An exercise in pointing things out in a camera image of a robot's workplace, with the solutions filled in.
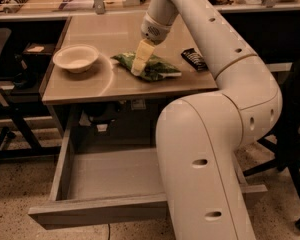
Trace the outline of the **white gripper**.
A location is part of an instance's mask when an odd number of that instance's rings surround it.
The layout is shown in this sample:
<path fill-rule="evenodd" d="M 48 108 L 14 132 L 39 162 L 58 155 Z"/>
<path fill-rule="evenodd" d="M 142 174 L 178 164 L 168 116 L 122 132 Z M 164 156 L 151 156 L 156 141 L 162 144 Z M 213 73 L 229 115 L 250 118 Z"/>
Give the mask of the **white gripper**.
<path fill-rule="evenodd" d="M 152 17 L 146 13 L 141 24 L 141 36 L 136 56 L 132 64 L 131 73 L 140 76 L 144 71 L 147 60 L 154 52 L 155 45 L 162 43 L 170 32 L 172 23 L 169 17 Z"/>

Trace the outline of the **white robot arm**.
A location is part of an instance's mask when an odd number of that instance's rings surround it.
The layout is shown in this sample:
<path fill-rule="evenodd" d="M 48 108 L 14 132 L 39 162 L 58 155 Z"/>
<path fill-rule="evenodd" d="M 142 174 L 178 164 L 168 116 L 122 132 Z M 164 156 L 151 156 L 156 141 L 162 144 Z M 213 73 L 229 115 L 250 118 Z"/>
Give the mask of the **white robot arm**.
<path fill-rule="evenodd" d="M 208 0 L 151 0 L 141 31 L 160 44 L 182 18 L 217 84 L 161 112 L 157 157 L 176 240 L 255 240 L 235 150 L 263 137 L 282 109 L 279 86 Z"/>

